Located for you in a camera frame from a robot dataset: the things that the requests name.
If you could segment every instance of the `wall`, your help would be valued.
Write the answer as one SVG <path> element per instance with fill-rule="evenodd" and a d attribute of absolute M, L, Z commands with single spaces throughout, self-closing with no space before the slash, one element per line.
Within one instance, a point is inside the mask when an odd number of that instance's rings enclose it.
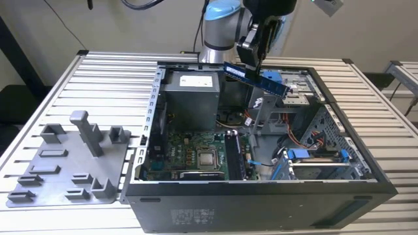
<path fill-rule="evenodd" d="M 192 50 L 203 0 L 167 0 L 147 11 L 128 9 L 119 0 L 94 0 L 92 11 L 86 0 L 48 2 L 91 50 Z M 282 56 L 351 58 L 363 71 L 383 71 L 390 60 L 418 61 L 417 0 L 345 0 L 331 18 L 309 0 L 298 4 Z M 0 15 L 41 79 L 53 85 L 79 42 L 43 0 L 0 0 Z M 21 82 L 3 61 L 0 55 L 8 80 Z"/>
<path fill-rule="evenodd" d="M 390 60 L 418 61 L 417 9 L 417 0 L 345 0 L 330 18 L 309 0 L 299 0 L 282 55 L 350 58 L 374 72 Z"/>
<path fill-rule="evenodd" d="M 131 0 L 144 3 L 148 0 Z M 202 0 L 167 0 L 147 11 L 119 0 L 48 0 L 90 50 L 192 50 Z M 53 85 L 81 46 L 43 0 L 0 0 L 0 15 L 44 82 Z"/>
<path fill-rule="evenodd" d="M 17 72 L 15 71 L 5 55 L 0 50 L 0 91 L 8 85 L 23 85 Z"/>

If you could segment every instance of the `white sticker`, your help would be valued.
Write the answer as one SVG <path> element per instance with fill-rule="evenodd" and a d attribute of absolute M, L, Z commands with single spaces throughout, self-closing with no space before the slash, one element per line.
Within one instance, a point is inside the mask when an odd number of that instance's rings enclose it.
<path fill-rule="evenodd" d="M 252 119 L 247 117 L 246 122 L 243 124 L 246 124 L 246 126 L 250 126 L 252 122 Z"/>
<path fill-rule="evenodd" d="M 180 87 L 212 87 L 211 76 L 182 76 Z"/>
<path fill-rule="evenodd" d="M 227 71 L 234 73 L 235 75 L 240 76 L 240 77 L 246 77 L 246 74 L 240 71 L 238 71 L 236 69 L 227 67 Z"/>

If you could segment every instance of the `metal table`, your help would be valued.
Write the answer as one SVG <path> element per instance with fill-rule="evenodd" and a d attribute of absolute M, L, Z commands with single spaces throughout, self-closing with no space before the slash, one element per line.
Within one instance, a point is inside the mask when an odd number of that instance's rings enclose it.
<path fill-rule="evenodd" d="M 73 130 L 68 117 L 73 110 L 90 112 L 100 129 L 123 125 L 132 132 L 130 146 L 138 146 L 144 109 L 156 61 L 196 61 L 195 55 L 90 52 L 77 55 L 19 136 L 0 158 L 0 231 L 12 234 L 142 234 L 128 205 L 83 205 L 8 208 L 7 194 L 24 172 L 45 123 L 61 123 Z M 327 234 L 418 234 L 418 130 L 377 90 L 355 65 L 338 59 L 271 57 L 264 65 L 314 67 L 338 105 L 362 137 L 399 194 L 351 225 Z M 128 150 L 127 159 L 134 150 Z M 124 182 L 122 175 L 119 189 Z M 247 234 L 323 234 L 325 231 Z"/>
<path fill-rule="evenodd" d="M 386 73 L 390 73 L 406 88 L 418 96 L 418 62 L 391 61 Z"/>

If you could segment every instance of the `open computer tower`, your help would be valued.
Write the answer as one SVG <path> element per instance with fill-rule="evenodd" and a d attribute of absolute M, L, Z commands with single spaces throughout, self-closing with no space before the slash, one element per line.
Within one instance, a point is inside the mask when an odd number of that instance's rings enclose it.
<path fill-rule="evenodd" d="M 146 233 L 339 229 L 395 188 L 313 68 L 160 62 L 122 201 Z"/>

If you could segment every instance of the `robotic arm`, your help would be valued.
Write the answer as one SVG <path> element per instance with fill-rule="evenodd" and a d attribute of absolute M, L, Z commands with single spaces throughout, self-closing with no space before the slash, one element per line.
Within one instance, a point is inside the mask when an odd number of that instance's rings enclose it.
<path fill-rule="evenodd" d="M 243 0 L 252 18 L 250 31 L 239 39 L 236 50 L 246 64 L 246 77 L 258 82 L 262 62 L 282 27 L 280 17 L 292 13 L 297 0 Z"/>

